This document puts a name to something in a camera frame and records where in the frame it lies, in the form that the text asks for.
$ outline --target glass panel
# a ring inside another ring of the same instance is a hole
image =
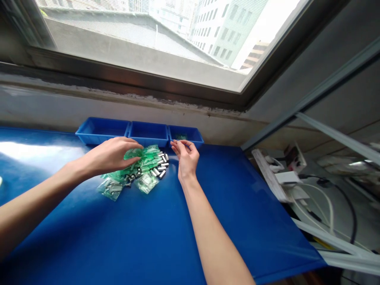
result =
[[[308,0],[34,1],[59,52],[239,93]]]

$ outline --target person's right hand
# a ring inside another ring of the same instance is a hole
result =
[[[186,140],[170,142],[171,148],[178,156],[178,179],[182,184],[186,179],[196,178],[199,153],[194,143]]]

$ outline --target person's left hand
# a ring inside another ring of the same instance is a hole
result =
[[[70,166],[86,179],[127,168],[139,161],[139,157],[124,160],[125,153],[132,148],[143,149],[137,141],[126,137],[116,137],[90,150]]]

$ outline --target hand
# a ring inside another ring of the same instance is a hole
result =
[[[179,160],[179,182],[182,184],[186,179],[196,178],[195,171],[197,169],[199,153],[194,143],[186,140],[174,140],[170,144]]]
[[[139,157],[124,160],[125,153],[132,148],[143,146],[126,137],[112,138],[72,161],[71,167],[86,179],[121,170],[140,160]]]

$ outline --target black cable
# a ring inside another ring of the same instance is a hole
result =
[[[357,284],[357,285],[361,285],[360,283],[357,283],[357,282],[355,282],[354,280],[351,280],[350,278],[347,278],[346,276],[341,276],[342,278],[344,278],[344,279],[347,279],[348,281],[351,281],[352,283],[355,283],[355,284]]]
[[[309,178],[309,177],[315,177],[315,178],[318,178],[318,179],[320,179],[320,180],[322,180],[324,182],[330,182],[330,183],[332,183],[327,178],[319,177],[319,176],[315,176],[315,175],[300,174],[298,177],[300,179],[306,179],[306,178]],[[332,184],[334,185],[335,188],[337,188],[339,190],[339,192],[342,193],[342,195],[344,196],[344,198],[347,201],[348,207],[350,208],[350,211],[351,211],[351,214],[352,214],[352,221],[353,221],[353,227],[352,227],[352,232],[351,232],[350,243],[351,244],[355,244],[355,239],[356,239],[356,234],[357,234],[357,216],[356,216],[355,208],[353,207],[352,202],[351,202],[350,198],[347,196],[347,194],[338,185],[336,185],[334,183],[332,183]]]

